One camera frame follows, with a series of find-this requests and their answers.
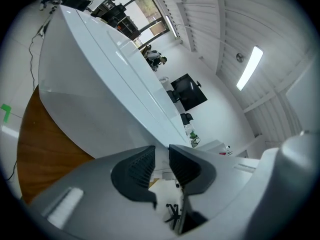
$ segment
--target green tape marking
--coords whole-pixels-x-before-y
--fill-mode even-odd
[[[5,111],[5,116],[4,116],[3,121],[4,121],[5,123],[7,123],[7,122],[8,122],[9,115],[10,115],[10,112],[11,112],[11,107],[8,106],[8,105],[6,105],[6,104],[2,104],[1,109]]]

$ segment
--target wooden floor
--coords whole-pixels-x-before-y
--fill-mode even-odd
[[[37,87],[25,110],[17,146],[17,172],[24,201],[30,203],[61,177],[92,159],[52,120]]]
[[[159,178],[155,178],[153,181],[149,183],[149,189],[159,180]]]

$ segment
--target black chair backrest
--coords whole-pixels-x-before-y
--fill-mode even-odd
[[[188,120],[189,122],[194,119],[194,118],[192,117],[192,115],[189,114],[189,113],[186,113],[185,115],[186,115],[186,118],[187,118],[187,120]]]
[[[170,97],[170,99],[171,99],[171,101],[172,101],[173,103],[177,103],[177,102],[178,102],[177,99],[176,99],[175,96],[174,96],[174,91],[168,90],[166,93],[169,95],[169,97]]]
[[[179,101],[179,100],[181,99],[181,96],[180,96],[179,92],[177,92],[176,90],[173,90],[173,91],[172,91],[172,94],[173,94],[173,97],[174,97],[177,101]]]
[[[180,114],[181,119],[182,119],[182,123],[184,126],[190,124],[189,120],[187,119],[187,115],[185,113]]]

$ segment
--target glossy white tabletop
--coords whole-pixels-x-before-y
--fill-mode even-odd
[[[116,29],[84,12],[64,6],[61,9],[66,21],[70,20],[71,30],[81,28],[73,24],[75,17],[81,18],[96,44],[112,64],[113,68],[94,66],[93,69],[123,106],[166,147],[169,144],[190,147],[179,112],[134,43]],[[77,34],[74,37],[76,40],[83,38]],[[96,59],[94,54],[86,56],[90,61]],[[129,98],[124,89],[117,85],[115,79],[118,75],[115,73],[125,81],[143,105],[143,109],[139,109],[140,104],[137,100]]]

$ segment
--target white floor tile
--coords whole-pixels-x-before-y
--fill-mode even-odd
[[[0,138],[1,138],[1,130],[2,130],[2,125],[4,124],[5,115],[6,115],[6,111],[0,108]]]
[[[38,85],[38,68],[39,67],[37,65],[32,69],[35,87]],[[19,89],[16,91],[12,102],[9,104],[11,107],[11,113],[22,118],[33,92],[33,78],[31,72],[28,72]]]
[[[162,221],[168,220],[171,216],[171,212],[166,207],[166,204],[177,204],[182,209],[183,193],[180,188],[176,187],[175,180],[159,179],[149,188],[149,191],[156,194],[157,206],[155,212]]]
[[[1,128],[0,160],[5,179],[9,178],[12,174],[17,160],[17,145],[21,122],[22,119],[20,117],[10,114],[8,122],[3,123]],[[22,194],[18,180],[17,168],[14,171],[13,177],[7,183],[14,196],[20,198]]]
[[[31,55],[26,47],[10,37],[6,39],[0,60],[0,106],[3,103],[11,103],[19,86],[30,72],[30,61]],[[32,68],[36,69],[38,65],[39,55],[33,54]]]
[[[17,42],[29,48],[32,38],[37,34],[40,27],[45,23],[46,19],[50,16],[50,9],[40,11],[31,6],[27,6],[22,10],[11,25],[8,35],[15,39]],[[31,48],[32,51],[40,54],[42,40],[37,39]]]

